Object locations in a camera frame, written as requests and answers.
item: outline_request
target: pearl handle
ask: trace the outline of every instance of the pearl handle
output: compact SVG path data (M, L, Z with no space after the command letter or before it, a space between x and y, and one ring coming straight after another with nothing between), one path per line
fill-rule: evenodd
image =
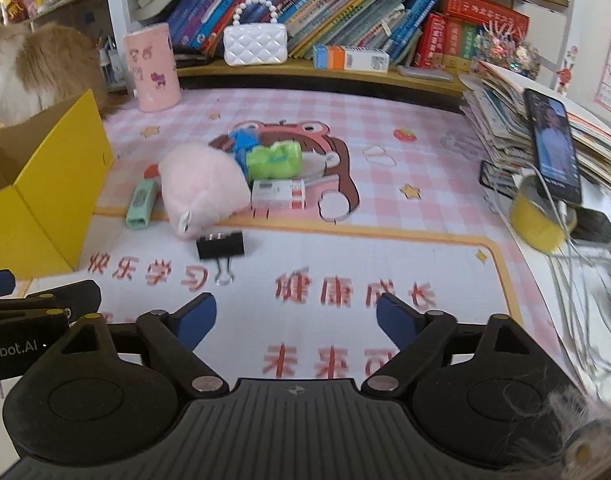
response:
M236 6L236 9L234 10L234 21L232 22L233 25L240 25L240 16L242 15L243 11L251 5L256 5L256 4L261 4L261 5L265 5L266 7L268 7L269 9L269 15L270 15L270 23L276 23L276 19L278 18L278 12L276 12L276 7L272 4L271 1L269 0L245 0L244 2L241 2L239 5Z

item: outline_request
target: pink plush toy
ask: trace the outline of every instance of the pink plush toy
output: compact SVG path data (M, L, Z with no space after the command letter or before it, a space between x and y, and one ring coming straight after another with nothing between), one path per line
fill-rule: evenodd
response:
M250 205L250 188L239 165L205 144L177 146L159 163L159 174L165 211L184 240L198 238Z

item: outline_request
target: play mat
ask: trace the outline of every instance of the play mat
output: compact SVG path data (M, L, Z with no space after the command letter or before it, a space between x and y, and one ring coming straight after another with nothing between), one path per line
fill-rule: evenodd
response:
M250 209L215 228L242 229L246 250L232 261L234 282L219 287L216 264L166 222L130 232L124 216L149 165L188 140L221 148L242 125L262 142L298 140L327 169L304 211ZM106 130L116 160L79 270L34 280L30 292L94 279L112 322L211 292L217 322L196 352L231 385L242 376L361 383L396 352L375 315L385 291L462 322L508 313L559 359L537 284L478 184L485 152L462 116L325 92L213 89L186 91L159 113L125 105Z

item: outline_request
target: yellow cardboard box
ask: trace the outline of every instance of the yellow cardboard box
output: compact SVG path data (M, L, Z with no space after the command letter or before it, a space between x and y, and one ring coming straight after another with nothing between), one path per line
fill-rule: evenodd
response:
M91 91L0 130L0 269L72 272L113 160Z

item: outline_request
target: white quilted handbag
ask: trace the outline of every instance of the white quilted handbag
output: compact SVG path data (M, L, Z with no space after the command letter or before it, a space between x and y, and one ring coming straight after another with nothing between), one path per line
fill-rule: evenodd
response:
M268 7L269 23L240 24L240 15L250 5ZM223 46L225 62L230 66L284 63L287 59L287 30L277 23L276 7L269 0L245 0L234 11L232 25L225 28Z

